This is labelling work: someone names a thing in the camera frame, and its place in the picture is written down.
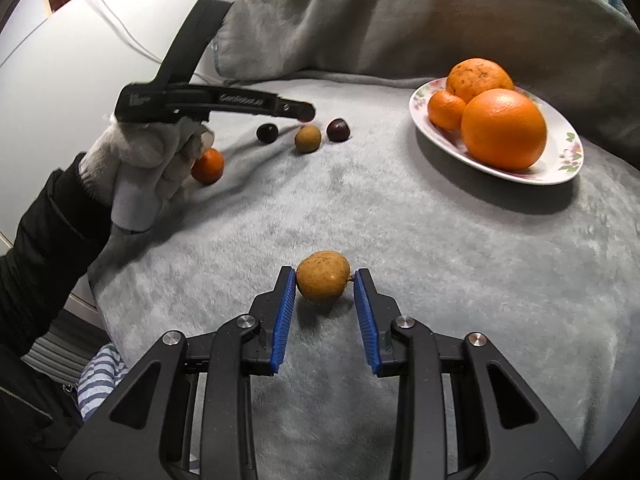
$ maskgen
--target blue gripper pad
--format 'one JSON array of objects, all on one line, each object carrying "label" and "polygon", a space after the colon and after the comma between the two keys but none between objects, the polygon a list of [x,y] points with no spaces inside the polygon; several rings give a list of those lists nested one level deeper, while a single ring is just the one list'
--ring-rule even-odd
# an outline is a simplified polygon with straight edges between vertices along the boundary
[{"label": "blue gripper pad", "polygon": [[367,363],[371,366],[371,371],[378,375],[382,362],[380,360],[380,343],[378,339],[378,327],[371,311],[369,298],[362,283],[360,271],[353,273],[353,299],[356,304],[360,333],[362,334],[362,344],[367,356]]},{"label": "blue gripper pad", "polygon": [[296,271],[289,267],[289,275],[282,292],[282,300],[273,327],[273,350],[271,351],[270,367],[274,374],[278,373],[284,361],[284,352],[289,338],[289,328],[293,316],[293,305],[296,299]]}]

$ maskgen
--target blue striped cloth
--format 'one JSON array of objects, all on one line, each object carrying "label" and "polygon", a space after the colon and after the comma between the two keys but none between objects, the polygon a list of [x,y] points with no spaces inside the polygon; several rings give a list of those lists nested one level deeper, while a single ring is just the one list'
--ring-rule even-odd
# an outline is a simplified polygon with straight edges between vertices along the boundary
[{"label": "blue striped cloth", "polygon": [[[87,364],[78,382],[78,407],[82,420],[89,420],[128,373],[129,369],[113,343],[100,348]],[[190,456],[189,471],[200,473],[200,461],[193,455]]]}]

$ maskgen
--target white plate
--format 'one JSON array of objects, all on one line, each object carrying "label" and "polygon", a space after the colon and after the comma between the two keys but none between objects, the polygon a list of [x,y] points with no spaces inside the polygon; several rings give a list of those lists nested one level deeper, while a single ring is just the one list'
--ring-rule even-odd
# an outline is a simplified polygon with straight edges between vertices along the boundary
[{"label": "white plate", "polygon": [[496,170],[473,159],[466,152],[459,131],[444,130],[429,120],[427,103],[438,90],[444,90],[446,81],[447,78],[443,77],[422,85],[409,100],[409,111],[415,125],[436,146],[476,170],[522,184],[550,186],[571,180],[578,174],[584,161],[582,143],[578,134],[560,112],[539,97],[521,88],[515,88],[515,90],[529,97],[545,118],[545,151],[535,164],[524,171]]}]

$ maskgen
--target orange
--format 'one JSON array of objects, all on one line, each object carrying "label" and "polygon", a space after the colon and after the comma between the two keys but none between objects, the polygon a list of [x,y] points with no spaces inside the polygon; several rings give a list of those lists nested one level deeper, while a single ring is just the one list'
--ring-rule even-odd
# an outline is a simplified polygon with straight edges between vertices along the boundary
[{"label": "orange", "polygon": [[427,103],[429,120],[446,130],[459,130],[462,112],[466,103],[446,90],[440,90],[431,96]]},{"label": "orange", "polygon": [[469,155],[499,170],[528,168],[546,145],[542,113],[531,99],[511,90],[488,90],[472,99],[460,129]]},{"label": "orange", "polygon": [[465,103],[494,88],[513,90],[513,81],[500,65],[481,57],[458,63],[447,77],[447,90]]},{"label": "orange", "polygon": [[217,182],[225,170],[225,159],[213,148],[204,152],[191,168],[191,176],[201,184]]}]

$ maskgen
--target gloved hand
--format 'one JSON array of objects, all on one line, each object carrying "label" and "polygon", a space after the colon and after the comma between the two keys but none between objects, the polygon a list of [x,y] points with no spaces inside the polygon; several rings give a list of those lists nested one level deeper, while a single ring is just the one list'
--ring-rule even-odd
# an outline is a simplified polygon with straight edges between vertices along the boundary
[{"label": "gloved hand", "polygon": [[112,117],[111,125],[80,161],[80,178],[96,199],[112,205],[121,163],[152,169],[169,161],[156,185],[156,195],[171,198],[213,140],[211,130],[187,117],[175,124],[119,123]]}]

